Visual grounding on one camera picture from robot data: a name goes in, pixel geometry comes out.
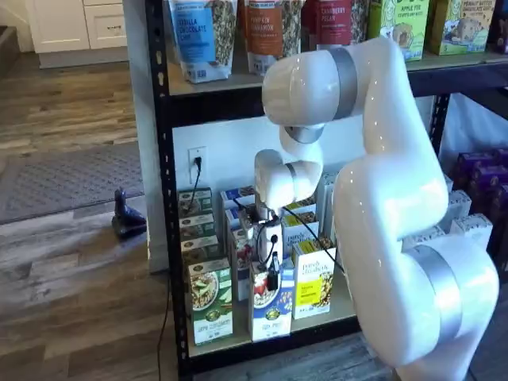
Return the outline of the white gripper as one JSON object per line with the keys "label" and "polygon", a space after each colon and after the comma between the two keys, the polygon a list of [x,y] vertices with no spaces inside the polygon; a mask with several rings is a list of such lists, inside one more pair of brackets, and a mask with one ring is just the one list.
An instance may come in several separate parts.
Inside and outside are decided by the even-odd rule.
{"label": "white gripper", "polygon": [[279,288],[280,263],[283,261],[283,235],[280,221],[267,221],[260,227],[257,238],[257,255],[267,268],[267,289]]}

